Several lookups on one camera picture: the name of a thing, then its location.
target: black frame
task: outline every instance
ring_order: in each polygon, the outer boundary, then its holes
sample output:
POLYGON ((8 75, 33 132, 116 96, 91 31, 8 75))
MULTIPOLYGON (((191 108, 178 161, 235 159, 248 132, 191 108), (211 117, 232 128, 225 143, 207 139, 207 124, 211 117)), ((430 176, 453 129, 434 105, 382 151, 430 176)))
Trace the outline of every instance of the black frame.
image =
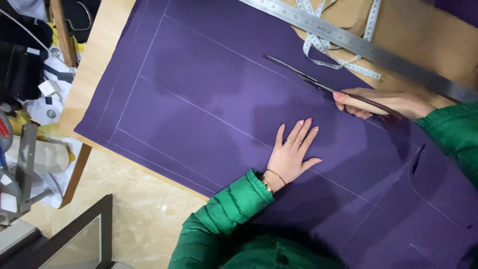
POLYGON ((101 261, 98 266, 96 266, 96 269, 106 269, 112 258, 112 194, 105 195, 105 197, 50 238, 28 261, 25 261, 21 268, 38 269, 99 215, 101 215, 101 261))

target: scissors handle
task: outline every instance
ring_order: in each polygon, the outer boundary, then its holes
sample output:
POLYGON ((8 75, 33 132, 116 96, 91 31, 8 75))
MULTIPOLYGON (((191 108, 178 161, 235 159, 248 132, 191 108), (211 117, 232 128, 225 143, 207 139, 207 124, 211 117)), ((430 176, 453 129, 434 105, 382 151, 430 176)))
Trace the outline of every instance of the scissors handle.
POLYGON ((380 117, 382 120, 384 120, 385 122, 387 122, 387 123, 394 124, 394 123, 400 121, 400 120, 403 118, 402 114, 400 114, 400 113, 398 113, 397 111, 395 111, 395 110, 389 108, 388 106, 384 106, 384 105, 382 105, 382 104, 379 104, 379 103, 377 103, 377 102, 374 102, 374 101, 372 101, 372 100, 369 100, 369 99, 367 99, 367 98, 365 98, 365 97, 362 97, 362 96, 360 96, 360 95, 355 95, 355 94, 351 94, 351 93, 346 93, 346 92, 343 92, 343 91, 341 91, 341 92, 344 93, 344 94, 346 94, 346 95, 348 95, 348 96, 350 96, 350 97, 352 97, 352 98, 354 98, 354 99, 357 99, 357 100, 359 100, 359 101, 362 101, 362 102, 367 103, 367 104, 369 104, 369 105, 372 105, 372 106, 374 106, 374 107, 380 108, 381 110, 383 110, 383 111, 385 111, 386 113, 388 113, 388 115, 379 115, 379 117, 380 117))

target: jacket sleeve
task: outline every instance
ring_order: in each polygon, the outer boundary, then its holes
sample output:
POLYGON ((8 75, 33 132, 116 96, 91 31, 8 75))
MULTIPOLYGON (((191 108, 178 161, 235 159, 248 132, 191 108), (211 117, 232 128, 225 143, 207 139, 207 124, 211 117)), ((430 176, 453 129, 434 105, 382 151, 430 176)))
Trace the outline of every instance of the jacket sleeve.
POLYGON ((251 169, 186 219, 171 255, 169 269, 219 266, 221 241, 237 225, 243 224, 274 201, 256 173, 251 169))
POLYGON ((417 123, 478 190, 478 103, 436 109, 417 123))

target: glass panel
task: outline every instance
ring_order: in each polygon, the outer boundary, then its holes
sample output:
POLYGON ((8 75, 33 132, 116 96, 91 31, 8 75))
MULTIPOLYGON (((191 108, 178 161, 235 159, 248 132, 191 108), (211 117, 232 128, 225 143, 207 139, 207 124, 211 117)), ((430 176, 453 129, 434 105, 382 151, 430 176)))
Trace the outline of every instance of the glass panel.
POLYGON ((45 262, 41 269, 95 269, 101 259, 101 215, 45 262))

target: green jacket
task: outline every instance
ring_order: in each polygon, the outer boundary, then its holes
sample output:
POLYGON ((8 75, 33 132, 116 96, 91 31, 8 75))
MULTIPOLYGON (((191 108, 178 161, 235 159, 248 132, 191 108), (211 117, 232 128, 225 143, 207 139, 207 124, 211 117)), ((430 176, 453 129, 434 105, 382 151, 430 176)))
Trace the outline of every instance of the green jacket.
MULTIPOLYGON (((417 124, 456 160, 478 189, 478 103, 437 109, 417 124)), ((214 195, 183 223, 169 269, 332 269, 339 261, 288 239, 258 236, 240 246, 228 241, 241 224, 274 201, 256 171, 214 195)))

